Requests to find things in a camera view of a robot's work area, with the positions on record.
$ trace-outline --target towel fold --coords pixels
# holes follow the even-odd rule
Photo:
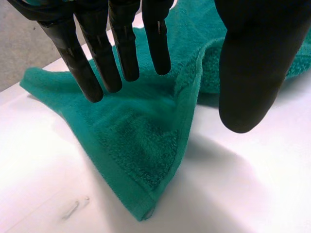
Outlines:
[[[180,0],[166,22],[172,70],[165,76],[154,71],[144,30],[135,29],[140,78],[133,83],[123,80],[119,93],[105,93],[99,103],[85,99],[69,72],[30,68],[20,83],[64,117],[138,221],[151,215],[181,163],[199,92],[219,93],[218,63],[226,28],[213,0]],[[311,33],[287,78],[310,65]]]

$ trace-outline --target white table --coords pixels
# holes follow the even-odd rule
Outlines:
[[[65,121],[16,84],[0,93],[0,233],[310,233],[310,103],[309,73],[250,133],[197,106],[181,167],[137,222]]]

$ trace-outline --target robotic hand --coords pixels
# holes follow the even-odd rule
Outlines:
[[[139,78],[132,23],[140,7],[140,0],[27,0],[28,3],[22,0],[8,1],[26,18],[39,23],[55,44],[89,101],[100,101],[103,90],[78,42],[74,14],[108,92],[118,92],[122,88],[120,74],[106,35],[108,15],[124,78],[130,82]],[[144,0],[142,3],[150,54],[155,70],[160,75],[171,70],[164,19],[172,4],[173,0]]]
[[[109,92],[122,83],[105,26],[107,15],[124,78],[139,77],[132,22],[139,0],[8,0],[52,39],[88,100],[103,91],[75,34],[76,15]],[[165,18],[173,0],[142,0],[150,54],[158,74],[171,69]],[[219,112],[230,130],[245,133],[266,115],[311,26],[311,0],[215,0],[227,27],[220,57]]]

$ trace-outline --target black finger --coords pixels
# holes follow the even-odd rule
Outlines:
[[[103,98],[103,90],[86,59],[75,33],[73,15],[56,22],[39,22],[53,41],[85,97],[91,102]]]
[[[75,15],[96,67],[110,93],[121,90],[122,81],[106,34],[108,1],[77,0]]]
[[[155,71],[160,75],[165,75],[171,70],[165,18],[173,2],[173,0],[142,1],[142,20],[147,35],[149,51]]]
[[[139,6],[139,0],[109,0],[109,22],[122,72],[127,81],[135,81],[139,78],[136,37],[132,28]]]
[[[296,6],[228,28],[220,58],[219,112],[230,130],[250,131],[272,106],[310,29],[311,14],[304,9]]]

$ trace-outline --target towel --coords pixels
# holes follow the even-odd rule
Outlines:
[[[214,1],[180,0],[166,22],[172,70],[165,76],[154,71],[144,29],[135,29],[140,78],[123,81],[120,92],[105,93],[99,103],[85,99],[69,72],[33,67],[20,83],[66,120],[138,221],[151,216],[182,161],[199,92],[219,93],[218,63],[226,28]],[[309,69],[310,54],[309,33],[287,78]]]

